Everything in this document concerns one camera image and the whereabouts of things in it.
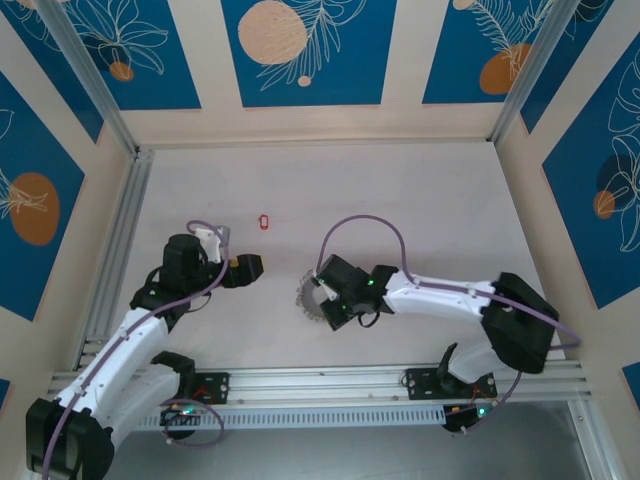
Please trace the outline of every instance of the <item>serrated gear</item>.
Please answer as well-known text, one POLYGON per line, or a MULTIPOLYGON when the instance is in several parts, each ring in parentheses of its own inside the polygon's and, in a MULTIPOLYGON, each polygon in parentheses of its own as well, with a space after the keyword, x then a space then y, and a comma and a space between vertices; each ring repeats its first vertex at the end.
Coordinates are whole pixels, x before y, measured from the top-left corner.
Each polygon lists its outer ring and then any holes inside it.
POLYGON ((302 309, 309 320, 325 322, 326 319, 318 302, 313 298, 314 290, 318 288, 317 281, 313 275, 313 270, 309 270, 300 280, 296 305, 302 309))

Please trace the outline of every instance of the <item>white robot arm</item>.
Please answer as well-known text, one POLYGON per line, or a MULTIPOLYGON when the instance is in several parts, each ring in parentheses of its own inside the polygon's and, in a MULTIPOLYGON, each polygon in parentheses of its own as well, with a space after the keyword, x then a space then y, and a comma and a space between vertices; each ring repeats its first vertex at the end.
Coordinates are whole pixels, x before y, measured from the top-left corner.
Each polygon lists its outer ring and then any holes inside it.
POLYGON ((371 326, 383 313, 417 313, 480 325, 484 335, 447 352, 446 373, 464 384, 505 367, 534 374, 544 369, 554 326, 496 299, 558 319, 551 305, 509 273, 494 282, 477 283, 409 277, 386 265, 377 265, 369 274, 332 255, 311 281, 325 293, 320 309, 333 330, 353 318, 362 324, 364 315, 375 315, 366 325, 371 326))
POLYGON ((191 398, 195 362, 160 352, 162 345, 189 312, 190 300, 216 285, 247 286, 263 273, 258 255, 239 255, 231 267, 223 264, 222 241, 228 241, 224 227, 215 236, 212 230, 195 229, 169 239, 162 266, 135 293, 131 310, 96 358, 53 401, 38 399, 27 412, 30 470, 42 473, 47 463, 56 479, 100 480, 145 415, 168 399, 191 398), (47 455, 51 439, 54 450, 47 455))

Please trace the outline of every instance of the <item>purple cable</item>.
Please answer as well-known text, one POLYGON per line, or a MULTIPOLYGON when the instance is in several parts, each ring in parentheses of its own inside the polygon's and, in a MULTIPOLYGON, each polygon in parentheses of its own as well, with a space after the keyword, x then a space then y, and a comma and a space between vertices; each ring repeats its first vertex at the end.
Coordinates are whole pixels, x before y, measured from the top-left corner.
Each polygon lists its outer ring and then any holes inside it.
MULTIPOLYGON (((218 277, 213 281, 213 283, 211 283, 211 285, 206 287, 204 290, 202 290, 200 292, 197 292, 197 293, 194 293, 193 295, 191 295, 191 296, 189 296, 187 298, 183 298, 181 300, 176 300, 175 302, 171 302, 171 303, 168 303, 166 305, 163 305, 163 306, 161 306, 159 308, 156 308, 152 312, 147 313, 140 320, 138 320, 136 323, 134 323, 131 327, 129 327, 127 329, 127 331, 126 331, 126 336, 127 337, 129 337, 140 325, 142 325, 144 322, 149 320, 151 317, 155 317, 159 313, 162 313, 162 312, 164 312, 166 310, 170 310, 170 309, 172 309, 174 307, 177 307, 179 305, 183 305, 183 304, 188 303, 188 302, 190 302, 192 300, 195 300, 198 297, 206 295, 207 293, 209 293, 211 290, 213 290, 214 288, 216 288, 218 286, 218 284, 222 281, 222 278, 224 277, 225 273, 227 273, 227 269, 229 268, 229 258, 230 258, 230 256, 229 256, 229 246, 224 244, 224 239, 222 238, 222 236, 218 232, 218 227, 214 227, 210 223, 205 222, 203 220, 191 220, 191 221, 189 221, 187 223, 187 231, 189 233, 194 233, 195 232, 195 230, 192 228, 193 225, 202 225, 202 226, 208 228, 209 230, 212 230, 213 233, 222 242, 221 246, 222 246, 222 250, 224 252, 224 264, 222 266, 222 270, 220 270, 220 273, 218 274, 218 277)), ((122 342, 124 342, 124 341, 125 341, 124 337, 118 337, 118 339, 115 341, 115 343, 113 345, 111 345, 109 350, 107 350, 105 352, 105 354, 100 358, 100 360, 98 360, 98 363, 96 363, 96 366, 93 368, 93 370, 91 370, 91 372, 89 372, 89 374, 87 375, 87 378, 80 385, 80 388, 82 390, 86 390, 86 388, 91 383, 91 380, 93 380, 93 378, 98 374, 98 372, 104 366, 104 364, 107 362, 107 360, 111 357, 113 352, 115 352, 116 349, 120 346, 120 344, 122 342)), ((80 394, 79 393, 76 393, 71 398, 71 401, 69 402, 69 405, 67 405, 67 408, 65 408, 64 412, 62 413, 62 416, 60 417, 60 420, 58 421, 58 424, 56 425, 56 428, 54 428, 54 430, 53 430, 53 434, 51 435, 51 438, 49 439, 49 444, 47 445, 47 450, 46 450, 45 455, 44 455, 44 462, 42 464, 42 480, 49 480, 49 469, 51 467, 51 459, 53 457, 53 451, 55 449, 56 442, 58 441, 58 437, 60 437, 60 433, 62 432, 62 429, 64 428, 65 422, 69 418, 69 415, 71 415, 73 407, 76 405, 76 403, 78 403, 79 399, 80 399, 80 394)))
POLYGON ((189 443, 180 442, 178 440, 174 440, 169 436, 169 425, 171 425, 171 423, 173 423, 173 421, 176 418, 180 418, 180 415, 176 415, 165 424, 164 429, 162 430, 162 434, 165 436, 167 441, 171 442, 170 443, 171 445, 175 445, 177 447, 182 447, 182 448, 196 448, 199 450, 204 450, 206 448, 211 448, 220 442, 220 440, 222 439, 222 436, 224 435, 224 422, 222 421, 222 417, 218 414, 218 412, 216 412, 213 408, 211 408, 206 403, 202 403, 202 402, 199 402, 198 400, 193 400, 188 398, 172 398, 171 400, 166 400, 161 403, 162 406, 169 406, 173 404, 197 405, 201 408, 204 408, 206 411, 212 414, 215 417, 215 419, 218 421, 218 424, 220 425, 220 432, 218 432, 218 435, 213 440, 209 442, 199 443, 199 444, 189 444, 189 443))
MULTIPOLYGON (((398 230, 398 228, 394 224, 392 224, 390 221, 385 220, 384 218, 381 218, 381 217, 377 217, 375 215, 366 215, 366 214, 363 214, 363 215, 352 215, 352 216, 347 217, 347 218, 345 218, 343 220, 340 220, 333 227, 331 227, 331 229, 329 229, 329 231, 325 235, 324 240, 322 241, 322 247, 320 248, 320 257, 318 258, 318 265, 316 267, 316 271, 319 271, 320 267, 322 267, 322 260, 324 258, 324 253, 325 253, 325 250, 327 248, 327 243, 329 242, 329 238, 331 237, 333 232, 335 232, 339 227, 341 227, 342 225, 344 225, 347 222, 351 222, 352 220, 360 220, 360 219, 374 220, 376 222, 383 223, 384 225, 389 227, 391 230, 393 230, 393 233, 396 234, 396 237, 398 237, 398 241, 400 242, 400 254, 401 254, 401 257, 402 257, 402 272, 405 274, 405 276, 414 285, 419 285, 419 286, 425 287, 425 288, 433 288, 433 289, 436 289, 436 290, 446 290, 446 291, 449 291, 449 292, 471 293, 471 292, 469 292, 468 288, 459 287, 459 286, 456 286, 456 285, 447 285, 447 284, 436 283, 436 282, 416 281, 416 279, 413 277, 413 275, 411 275, 411 273, 409 272, 409 265, 408 265, 408 260, 407 260, 407 247, 406 247, 406 244, 404 242, 404 237, 400 233, 400 230, 398 230)), ((569 344, 566 344, 566 345, 555 345, 555 346, 552 346, 550 348, 550 350, 568 350, 570 348, 577 348, 582 343, 582 340, 580 339, 578 334, 575 331, 573 331, 573 329, 567 327, 566 325, 561 324, 557 320, 549 317, 548 315, 545 315, 542 312, 538 312, 537 310, 534 310, 533 308, 531 308, 531 307, 529 307, 529 306, 527 306, 527 305, 525 305, 523 303, 517 302, 515 300, 511 300, 510 298, 502 297, 500 295, 496 295, 496 294, 493 294, 493 293, 483 292, 483 291, 480 291, 480 290, 475 290, 474 291, 474 295, 477 295, 478 297, 488 298, 489 300, 493 300, 493 301, 502 303, 503 305, 507 305, 509 307, 515 308, 517 310, 520 310, 521 312, 524 312, 524 313, 526 313, 528 315, 531 315, 531 316, 537 318, 538 320, 541 320, 541 321, 551 325, 552 327, 556 328, 557 330, 561 330, 562 332, 566 333, 567 335, 569 335, 570 337, 572 337, 575 340, 574 343, 569 343, 569 344)), ((499 407, 501 407, 502 405, 504 405, 506 403, 506 401, 509 399, 509 397, 511 397, 511 395, 513 394, 513 391, 518 386, 518 383, 520 383, 520 379, 521 378, 522 378, 522 372, 518 372, 518 375, 516 376, 516 379, 513 382, 513 385, 511 385, 511 388, 509 388, 507 393, 504 394, 502 399, 500 399, 498 404, 495 406, 494 410, 498 409, 499 407)), ((464 409, 464 410, 461 410, 461 411, 458 411, 458 412, 450 412, 447 415, 453 415, 454 413, 460 413, 462 411, 467 411, 467 409, 464 409)), ((488 416, 484 417, 479 422, 477 422, 476 424, 474 424, 471 427, 469 427, 467 429, 467 432, 469 432, 471 430, 474 430, 479 425, 482 425, 486 421, 487 418, 488 418, 488 416)))

